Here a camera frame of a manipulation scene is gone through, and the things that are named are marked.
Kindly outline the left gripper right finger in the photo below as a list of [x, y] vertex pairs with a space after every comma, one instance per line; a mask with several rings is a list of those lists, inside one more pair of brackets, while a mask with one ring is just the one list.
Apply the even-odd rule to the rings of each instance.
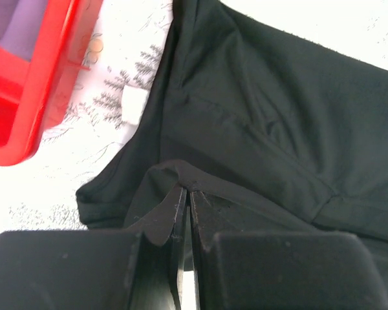
[[200, 309], [388, 309], [384, 282], [354, 235], [244, 232], [203, 193], [190, 200]]

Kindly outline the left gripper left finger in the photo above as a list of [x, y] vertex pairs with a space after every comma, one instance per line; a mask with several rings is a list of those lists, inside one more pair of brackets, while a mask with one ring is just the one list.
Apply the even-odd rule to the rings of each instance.
[[180, 309], [187, 192], [126, 229], [0, 234], [0, 309]]

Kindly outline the black t shirt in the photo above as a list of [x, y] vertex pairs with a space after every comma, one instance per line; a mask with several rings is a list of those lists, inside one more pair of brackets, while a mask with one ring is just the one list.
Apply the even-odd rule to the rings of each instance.
[[358, 235], [388, 290], [388, 71], [220, 1], [175, 1], [134, 136], [77, 190], [89, 229], [185, 188], [238, 229]]

